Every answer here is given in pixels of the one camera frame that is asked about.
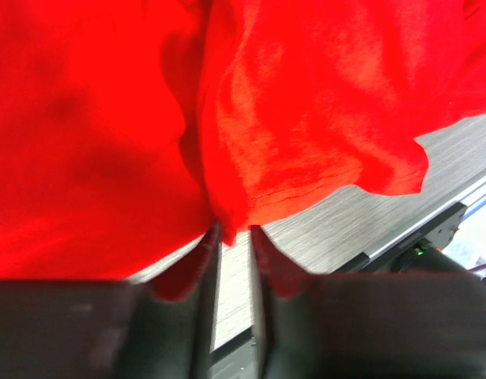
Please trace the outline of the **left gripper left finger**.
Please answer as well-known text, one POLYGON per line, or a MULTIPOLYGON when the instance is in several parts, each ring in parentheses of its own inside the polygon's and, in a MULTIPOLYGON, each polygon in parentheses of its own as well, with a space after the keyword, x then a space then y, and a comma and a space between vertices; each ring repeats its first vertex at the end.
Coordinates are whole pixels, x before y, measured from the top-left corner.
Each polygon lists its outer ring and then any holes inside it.
POLYGON ((221 230, 145 283, 0 280, 0 378, 207 378, 221 230))

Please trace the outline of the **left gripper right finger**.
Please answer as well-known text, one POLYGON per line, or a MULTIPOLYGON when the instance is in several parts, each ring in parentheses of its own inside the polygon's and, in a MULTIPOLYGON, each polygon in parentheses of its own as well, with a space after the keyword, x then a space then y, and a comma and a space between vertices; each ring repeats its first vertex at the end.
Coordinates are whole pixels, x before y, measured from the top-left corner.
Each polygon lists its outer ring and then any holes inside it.
POLYGON ((486 378, 486 282, 464 269, 313 274, 251 228, 260 378, 486 378))

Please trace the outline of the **red t shirt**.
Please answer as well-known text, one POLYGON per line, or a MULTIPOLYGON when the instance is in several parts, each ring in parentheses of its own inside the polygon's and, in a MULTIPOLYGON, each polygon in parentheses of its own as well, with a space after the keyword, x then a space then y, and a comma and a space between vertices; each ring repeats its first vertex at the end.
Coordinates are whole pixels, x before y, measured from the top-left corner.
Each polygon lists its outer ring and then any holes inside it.
POLYGON ((122 279, 486 114, 486 1, 0 1, 0 279, 122 279))

